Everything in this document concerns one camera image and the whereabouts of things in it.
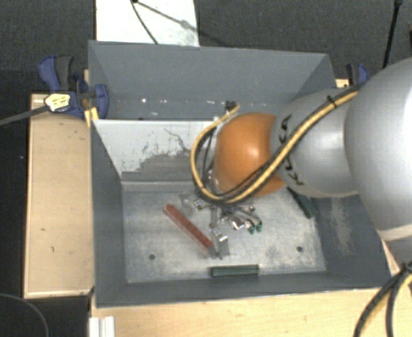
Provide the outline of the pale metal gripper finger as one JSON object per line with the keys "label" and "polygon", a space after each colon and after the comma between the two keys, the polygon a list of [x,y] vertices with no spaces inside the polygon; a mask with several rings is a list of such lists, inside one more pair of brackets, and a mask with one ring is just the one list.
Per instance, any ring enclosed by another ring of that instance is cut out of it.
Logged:
{"label": "pale metal gripper finger", "polygon": [[194,194],[180,194],[179,198],[181,209],[185,213],[195,213],[202,211],[206,207],[205,202]]}
{"label": "pale metal gripper finger", "polygon": [[228,257],[230,255],[228,236],[223,234],[218,227],[210,227],[209,230],[212,241],[211,258]]}

